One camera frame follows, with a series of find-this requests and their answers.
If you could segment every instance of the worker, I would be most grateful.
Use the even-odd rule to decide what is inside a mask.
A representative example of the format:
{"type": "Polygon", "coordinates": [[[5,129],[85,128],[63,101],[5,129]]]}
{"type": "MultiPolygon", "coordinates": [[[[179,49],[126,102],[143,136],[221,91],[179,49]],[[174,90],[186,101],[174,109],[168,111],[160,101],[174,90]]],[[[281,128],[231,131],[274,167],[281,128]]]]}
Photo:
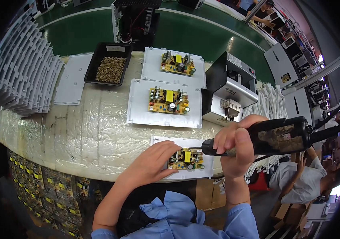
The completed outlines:
{"type": "MultiPolygon", "coordinates": [[[[245,16],[248,16],[252,9],[254,9],[254,7],[256,6],[256,3],[251,4],[247,11],[245,16]]],[[[272,23],[270,20],[267,19],[263,19],[266,16],[268,16],[268,14],[266,13],[266,11],[270,10],[272,7],[275,6],[275,3],[273,3],[273,0],[267,0],[262,7],[260,8],[260,10],[258,12],[256,12],[255,16],[253,16],[251,19],[255,22],[255,24],[259,24],[259,23],[263,23],[264,25],[272,28],[275,26],[274,23],[272,23]]]]}
{"type": "Polygon", "coordinates": [[[239,0],[236,3],[236,11],[238,11],[240,14],[242,14],[244,16],[247,16],[247,9],[253,3],[257,4],[258,0],[239,0]]]}
{"type": "MultiPolygon", "coordinates": [[[[340,123],[340,111],[337,112],[334,118],[331,118],[325,125],[319,127],[316,131],[326,130],[327,128],[338,126],[340,123]]],[[[313,144],[313,148],[315,148],[316,154],[321,158],[321,147],[325,143],[325,140],[316,142],[313,144]]]]}
{"type": "Polygon", "coordinates": [[[297,162],[282,162],[272,173],[269,188],[280,191],[281,203],[308,203],[340,185],[340,162],[325,169],[313,147],[307,150],[311,165],[307,167],[303,154],[297,162]]]}
{"type": "MultiPolygon", "coordinates": [[[[254,215],[250,206],[249,189],[244,174],[253,163],[254,149],[246,128],[266,117],[249,115],[239,123],[232,122],[218,132],[214,149],[222,154],[236,148],[236,157],[220,158],[226,181],[226,206],[228,216],[223,230],[204,226],[205,214],[196,210],[192,200],[183,194],[166,191],[162,200],[140,205],[148,217],[147,225],[139,227],[124,238],[259,238],[254,215]]],[[[172,141],[155,143],[139,155],[116,179],[113,187],[99,204],[93,220],[93,239],[118,238],[116,224],[122,205],[128,195],[139,186],[154,183],[178,170],[164,169],[163,165],[181,146],[172,141]]]]}

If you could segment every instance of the blue shirt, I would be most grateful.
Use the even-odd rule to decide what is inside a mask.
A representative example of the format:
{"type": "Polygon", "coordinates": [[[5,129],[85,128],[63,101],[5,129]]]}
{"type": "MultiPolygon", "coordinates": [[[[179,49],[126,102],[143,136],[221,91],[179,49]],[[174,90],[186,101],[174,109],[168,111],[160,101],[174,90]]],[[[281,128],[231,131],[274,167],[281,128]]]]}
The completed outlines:
{"type": "MultiPolygon", "coordinates": [[[[149,224],[138,231],[130,233],[122,238],[142,239],[259,239],[255,217],[251,206],[242,203],[233,207],[226,219],[222,230],[204,226],[205,214],[196,210],[192,200],[176,192],[167,191],[162,201],[155,198],[149,204],[140,205],[148,217],[160,219],[160,221],[149,224]],[[190,222],[196,213],[196,223],[190,222]]],[[[117,235],[108,229],[97,229],[91,234],[92,239],[117,239],[117,235]]]]}
{"type": "Polygon", "coordinates": [[[254,3],[254,0],[241,0],[239,6],[247,11],[249,6],[254,3]]]}

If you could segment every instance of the screw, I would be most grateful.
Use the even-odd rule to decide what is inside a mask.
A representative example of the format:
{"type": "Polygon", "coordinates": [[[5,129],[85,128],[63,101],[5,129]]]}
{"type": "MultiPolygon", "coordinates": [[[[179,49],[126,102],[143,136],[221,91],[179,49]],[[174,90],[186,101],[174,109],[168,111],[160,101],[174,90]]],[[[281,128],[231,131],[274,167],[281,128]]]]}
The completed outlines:
{"type": "Polygon", "coordinates": [[[104,57],[97,69],[96,81],[119,84],[125,63],[123,57],[104,57]]]}

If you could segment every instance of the stack of plastic panels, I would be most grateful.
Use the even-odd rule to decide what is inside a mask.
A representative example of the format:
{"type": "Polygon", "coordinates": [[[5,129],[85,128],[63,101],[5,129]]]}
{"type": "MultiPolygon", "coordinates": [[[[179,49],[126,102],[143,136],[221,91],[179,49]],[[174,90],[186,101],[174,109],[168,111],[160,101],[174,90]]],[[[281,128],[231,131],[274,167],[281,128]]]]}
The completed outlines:
{"type": "Polygon", "coordinates": [[[0,106],[20,117],[49,111],[63,66],[31,19],[28,10],[0,43],[0,106]]]}

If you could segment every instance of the black tray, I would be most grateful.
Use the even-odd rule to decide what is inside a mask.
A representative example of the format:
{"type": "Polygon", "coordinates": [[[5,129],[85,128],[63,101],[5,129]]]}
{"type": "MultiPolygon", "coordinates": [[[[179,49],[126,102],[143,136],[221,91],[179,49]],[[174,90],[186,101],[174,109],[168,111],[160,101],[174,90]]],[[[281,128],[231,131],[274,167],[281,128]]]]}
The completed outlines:
{"type": "Polygon", "coordinates": [[[91,58],[88,70],[86,71],[84,81],[86,83],[104,84],[104,85],[109,85],[109,86],[121,86],[123,82],[123,78],[125,76],[125,71],[129,65],[132,50],[133,50],[133,47],[132,45],[129,45],[129,44],[121,44],[121,43],[113,43],[113,42],[110,42],[110,43],[99,42],[91,58]],[[110,47],[115,46],[116,48],[114,50],[110,50],[111,48],[109,46],[110,47]],[[100,66],[101,61],[104,57],[125,57],[126,58],[126,63],[125,63],[119,84],[96,81],[97,69],[100,66]]]}

